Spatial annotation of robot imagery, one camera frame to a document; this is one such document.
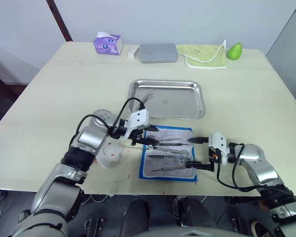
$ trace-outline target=white table surface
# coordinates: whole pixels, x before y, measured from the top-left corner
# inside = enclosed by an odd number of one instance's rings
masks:
[[[37,191],[68,149],[78,122],[104,108],[118,113],[137,79],[192,80],[202,87],[206,114],[199,120],[152,119],[152,124],[191,127],[195,136],[219,131],[227,142],[254,143],[296,194],[296,101],[259,50],[244,49],[227,69],[192,69],[176,63],[141,64],[99,55],[92,43],[67,42],[41,69],[0,121],[0,189]],[[121,141],[130,145],[130,141]],[[207,145],[195,145],[207,162]],[[139,179],[141,150],[126,149],[109,169],[94,163],[82,188],[93,194],[250,196],[220,185],[216,172],[198,170],[198,182]],[[232,164],[221,179],[231,182]],[[238,167],[240,185],[251,185]]]

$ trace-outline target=floor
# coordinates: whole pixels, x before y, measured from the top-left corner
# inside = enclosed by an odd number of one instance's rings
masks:
[[[11,87],[17,94],[20,94],[25,86]],[[4,92],[0,90],[0,119],[7,112],[13,100],[7,98]],[[0,237],[7,237],[13,234],[18,226],[18,214],[25,209],[30,209],[34,198],[34,193],[9,191],[7,197],[0,200],[1,218],[0,218]],[[89,218],[103,218],[104,227],[98,231],[99,237],[117,237],[119,235],[124,212],[129,203],[137,198],[142,198],[150,206],[150,224],[149,229],[176,226],[176,220],[172,215],[172,200],[174,196],[121,196],[116,195],[107,198],[102,203],[95,203],[92,200],[81,205],[79,213],[74,220],[69,222],[69,236],[76,237],[85,234],[84,222]],[[213,218],[218,223],[218,227],[233,231],[231,219],[233,217],[242,217],[246,223],[248,235],[251,235],[250,222],[253,220],[262,221],[270,230],[276,225],[272,222],[269,214],[262,212],[253,202],[242,203],[238,205],[227,204],[227,197],[206,197],[203,201]]]

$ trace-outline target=gray box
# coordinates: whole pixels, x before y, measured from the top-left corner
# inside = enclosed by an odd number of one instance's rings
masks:
[[[178,52],[173,43],[145,43],[139,46],[142,63],[173,63],[178,59]]]

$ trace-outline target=tissue box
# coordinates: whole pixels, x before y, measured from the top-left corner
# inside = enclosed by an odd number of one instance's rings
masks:
[[[93,44],[97,53],[101,54],[119,55],[123,48],[120,35],[110,35],[105,32],[98,32]]]

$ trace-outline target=stainless steel tray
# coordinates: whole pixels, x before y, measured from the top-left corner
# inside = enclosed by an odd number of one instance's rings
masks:
[[[205,115],[201,86],[193,81],[136,80],[131,83],[128,98],[143,100],[151,118],[200,119]],[[128,114],[138,109],[137,101],[130,101]]]

